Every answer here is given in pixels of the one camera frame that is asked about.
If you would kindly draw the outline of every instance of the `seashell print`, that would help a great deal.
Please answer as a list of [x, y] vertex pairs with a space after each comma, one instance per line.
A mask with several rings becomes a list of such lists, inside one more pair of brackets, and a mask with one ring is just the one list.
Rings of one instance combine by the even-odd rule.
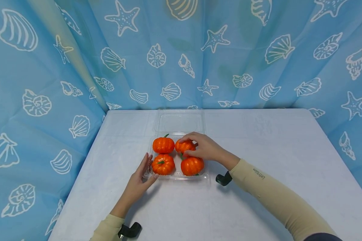
[[77, 87], [73, 86], [71, 83], [68, 83], [66, 81], [61, 81], [61, 85], [63, 88], [63, 93], [65, 95], [72, 95], [74, 97], [83, 95], [82, 91]]
[[105, 78], [99, 78], [99, 77], [94, 77], [95, 82], [97, 82], [97, 84], [99, 84], [103, 89], [107, 90], [107, 91], [113, 91], [114, 90], [114, 86], [113, 84], [108, 81]]
[[90, 91], [90, 96], [88, 97], [89, 99], [95, 99], [95, 98], [97, 98], [97, 97], [95, 96], [95, 94], [93, 94], [94, 89], [95, 89], [94, 86], [89, 89], [89, 91]]
[[352, 150], [350, 145], [350, 138], [347, 132], [343, 132], [342, 136], [339, 138], [339, 146], [342, 148], [342, 151], [348, 155], [352, 160], [356, 160], [355, 153]]
[[321, 110], [321, 109], [310, 108], [308, 110], [311, 112], [312, 116], [315, 119], [317, 119], [317, 118], [321, 117], [322, 115], [326, 114], [326, 112], [324, 110]]
[[333, 55], [339, 48], [339, 40], [342, 38], [343, 33], [332, 35], [314, 50], [314, 58], [317, 60], [327, 59]]
[[218, 103], [220, 104], [221, 107], [231, 107], [233, 105], [240, 104], [237, 101], [227, 101], [227, 100], [224, 100], [224, 101], [219, 100]]
[[52, 108], [52, 102], [47, 96], [36, 95], [29, 89], [23, 94], [23, 109], [30, 116], [43, 116], [48, 114]]
[[245, 88], [252, 84], [253, 78], [249, 74], [243, 74], [242, 76], [234, 75], [232, 82], [237, 88]]
[[35, 203], [35, 187], [23, 184], [14, 189], [8, 197], [9, 203], [1, 211], [1, 217], [14, 217], [28, 211]]
[[149, 96], [147, 93], [139, 93], [133, 89], [130, 90], [130, 98], [140, 104], [145, 104], [149, 100]]
[[194, 75], [194, 71], [193, 68], [190, 64], [189, 59], [186, 57], [185, 54], [181, 54], [181, 58], [178, 61], [178, 65], [186, 72], [188, 73], [190, 76], [192, 76], [192, 78], [194, 79], [196, 76]]
[[122, 107], [119, 104], [111, 104], [111, 103], [106, 103], [106, 104], [109, 107], [109, 110], [115, 110], [115, 109], [119, 109]]
[[146, 60], [151, 66], [158, 69], [165, 64], [166, 55], [161, 52], [161, 46], [156, 44], [150, 48]]
[[346, 68], [348, 69], [351, 78], [356, 80], [361, 74], [362, 70], [362, 48], [352, 55], [349, 55], [346, 58], [346, 64], [348, 64]]
[[72, 137], [87, 137], [88, 132], [90, 131], [90, 120], [87, 116], [76, 115], [72, 121], [72, 127], [68, 129]]
[[194, 15], [198, 0], [166, 0], [170, 13], [180, 21], [187, 20]]
[[16, 11], [4, 8], [1, 12], [4, 23], [0, 40], [19, 51], [34, 51], [39, 39], [31, 23]]
[[308, 82], [302, 82], [300, 86], [296, 87], [294, 90], [296, 91], [296, 96], [304, 96], [310, 95], [318, 92], [322, 87], [322, 82], [320, 78], [313, 78]]
[[61, 11], [61, 14], [64, 18], [64, 20], [66, 21], [67, 25], [72, 28], [77, 34], [82, 35], [82, 32], [80, 31], [77, 23], [75, 22], [75, 20], [71, 17], [71, 15], [64, 9], [62, 9], [57, 3], [55, 3], [55, 5], [59, 8], [59, 10]]
[[274, 97], [281, 89], [281, 86], [274, 87], [272, 84], [266, 84], [263, 88], [259, 91], [259, 97], [264, 99], [265, 101], [270, 100]]
[[54, 229], [56, 221], [58, 220], [60, 213], [63, 210], [63, 205], [64, 205], [63, 200], [59, 199], [58, 207], [55, 211], [55, 215], [51, 218], [50, 225], [47, 227], [47, 230], [46, 230], [46, 233], [44, 234], [44, 236], [47, 236], [47, 234], [51, 233], [52, 229]]
[[70, 172], [72, 166], [72, 155], [68, 150], [63, 149], [55, 157], [54, 160], [50, 162], [52, 168], [58, 174], [64, 175]]
[[165, 97], [168, 101], [173, 101], [181, 96], [181, 89], [176, 83], [171, 83], [162, 88], [161, 96]]
[[10, 167], [11, 165], [18, 164], [20, 158], [14, 149], [17, 143], [9, 139], [6, 133], [0, 135], [0, 168]]
[[265, 51], [265, 61], [270, 64], [280, 58], [286, 59], [294, 49], [295, 47], [291, 46], [291, 35], [282, 35], [273, 40]]
[[126, 59], [120, 58], [118, 54], [114, 53], [109, 47], [102, 49], [101, 60], [103, 64], [113, 72], [117, 72], [121, 68], [126, 69]]
[[251, 13], [267, 25], [272, 10], [272, 0], [251, 0]]

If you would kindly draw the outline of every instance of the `black clamp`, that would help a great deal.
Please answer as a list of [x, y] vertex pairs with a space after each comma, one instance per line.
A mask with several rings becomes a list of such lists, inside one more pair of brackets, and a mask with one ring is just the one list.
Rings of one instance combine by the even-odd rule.
[[118, 236], [121, 237], [123, 235], [124, 237], [135, 238], [138, 236], [141, 229], [142, 229], [141, 224], [137, 222], [133, 223], [131, 228], [123, 224], [121, 230], [118, 232]]
[[225, 174], [225, 176], [219, 174], [216, 176], [216, 182], [219, 183], [221, 186], [225, 187], [226, 185], [228, 185], [230, 182], [232, 181], [232, 177], [229, 174], [229, 172], [227, 172]]

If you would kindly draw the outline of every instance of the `orange pumpkin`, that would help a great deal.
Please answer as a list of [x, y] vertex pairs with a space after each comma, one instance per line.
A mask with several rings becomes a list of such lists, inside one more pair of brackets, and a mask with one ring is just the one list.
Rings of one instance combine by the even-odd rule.
[[159, 154], [152, 163], [153, 172], [159, 175], [169, 175], [175, 167], [173, 157], [168, 154]]
[[169, 154], [174, 150], [174, 141], [168, 138], [169, 134], [153, 141], [153, 150], [159, 154]]
[[191, 140], [186, 140], [182, 143], [180, 142], [180, 140], [177, 140], [177, 142], [175, 144], [175, 148], [176, 148], [176, 152], [179, 152], [181, 154], [184, 154], [186, 150], [192, 150], [192, 151], [196, 150], [196, 146], [194, 145], [194, 143]]
[[204, 161], [198, 157], [188, 157], [181, 162], [182, 173], [186, 176], [196, 176], [204, 169]]

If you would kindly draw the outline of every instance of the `clear plastic container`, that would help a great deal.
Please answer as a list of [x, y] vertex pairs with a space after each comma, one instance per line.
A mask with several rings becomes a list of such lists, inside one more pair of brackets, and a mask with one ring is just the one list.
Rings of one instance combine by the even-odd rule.
[[[157, 153], [153, 151], [153, 141], [158, 137], [164, 137], [166, 134], [168, 138], [173, 139], [174, 143], [178, 139], [188, 134], [189, 132], [199, 132], [205, 134], [205, 119], [204, 111], [202, 109], [159, 109], [156, 122], [154, 125], [155, 136], [148, 144], [148, 153], [153, 155], [153, 160]], [[180, 179], [180, 180], [196, 180], [208, 178], [207, 162], [204, 162], [204, 169], [199, 172], [197, 176], [185, 176], [181, 171], [181, 157], [173, 150], [170, 155], [174, 159], [176, 168], [171, 175], [160, 175], [159, 178], [166, 179]], [[154, 175], [151, 165], [144, 173], [143, 177], [149, 178]]]

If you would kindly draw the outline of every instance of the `hand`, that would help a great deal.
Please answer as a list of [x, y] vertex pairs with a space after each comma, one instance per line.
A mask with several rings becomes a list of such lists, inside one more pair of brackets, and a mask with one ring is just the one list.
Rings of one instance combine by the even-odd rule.
[[187, 150], [185, 152], [186, 155], [217, 161], [228, 170], [232, 170], [240, 160], [239, 157], [222, 148], [207, 135], [191, 132], [184, 135], [180, 142], [184, 142], [186, 140], [195, 141], [197, 142], [196, 146], [198, 146], [198, 149], [195, 151]]
[[110, 212], [111, 215], [117, 216], [119, 218], [125, 218], [130, 207], [142, 197], [142, 195], [148, 190], [148, 188], [153, 185], [157, 180], [158, 174], [151, 176], [146, 182], [142, 181], [142, 176], [145, 170], [148, 167], [149, 162], [153, 158], [153, 155], [148, 156], [148, 153], [142, 159], [141, 164], [132, 174], [130, 180], [128, 181], [125, 191], [122, 193], [122, 196], [118, 200], [117, 204]]

